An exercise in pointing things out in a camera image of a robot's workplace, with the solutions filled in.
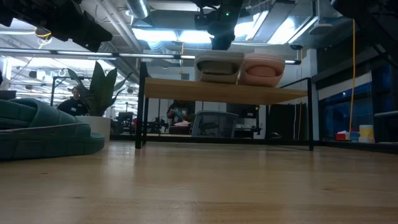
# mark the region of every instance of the yellow container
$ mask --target yellow container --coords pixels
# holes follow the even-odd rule
[[[359,136],[374,139],[373,125],[359,125]]]

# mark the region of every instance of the white planter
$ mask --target white planter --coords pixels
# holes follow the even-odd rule
[[[77,116],[77,120],[89,124],[91,133],[98,133],[105,136],[105,141],[109,141],[111,133],[111,119],[97,116]]]

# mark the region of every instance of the ceiling-mounted camera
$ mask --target ceiling-mounted camera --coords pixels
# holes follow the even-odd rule
[[[238,21],[243,0],[191,0],[199,8],[199,15],[195,15],[195,28],[207,30],[214,36],[211,39],[213,50],[228,50],[235,39],[234,28]],[[213,11],[205,14],[204,8]]]

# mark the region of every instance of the black camera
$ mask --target black camera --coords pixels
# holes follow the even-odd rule
[[[82,12],[80,0],[0,0],[0,24],[9,27],[13,18],[25,21],[38,30],[51,32],[58,40],[72,39],[76,44],[97,52],[102,42],[113,35],[97,24],[86,11]]]
[[[243,0],[193,0],[200,14],[195,15],[195,28],[207,30],[214,36],[211,39],[213,50],[228,50],[235,39],[234,28],[238,21]],[[213,9],[205,14],[204,8]]]

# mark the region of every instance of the green leaf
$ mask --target green leaf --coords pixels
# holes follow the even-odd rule
[[[91,78],[90,91],[101,93],[104,85],[106,85],[106,77],[100,63],[95,62],[93,76]]]
[[[101,94],[98,95],[101,98],[99,99],[100,107],[103,109],[107,109],[108,105],[111,104],[112,96],[113,96],[113,86],[116,82],[116,77],[118,76],[118,70],[112,69],[106,76],[105,82],[101,89]]]
[[[114,86],[114,88],[113,88],[113,91],[116,91],[116,90],[122,88],[122,87],[124,86],[126,80],[129,79],[131,75],[132,75],[132,72],[129,73],[129,74],[124,78],[123,81],[121,81],[121,82],[119,82],[118,84],[116,84],[116,86]]]
[[[81,82],[81,80],[79,79],[79,77],[77,76],[75,71],[68,68],[68,74],[69,74],[70,78],[72,78],[73,80],[75,80],[78,83],[78,87],[81,91],[80,94],[85,94],[86,92],[88,92],[88,89],[83,85],[83,82]]]
[[[116,96],[112,99],[112,102],[111,102],[111,104],[110,104],[108,107],[110,107],[110,106],[112,106],[112,105],[114,104],[114,102],[116,101],[116,98],[119,96],[119,93],[121,93],[123,90],[124,90],[124,89],[120,90],[120,91],[116,94]]]

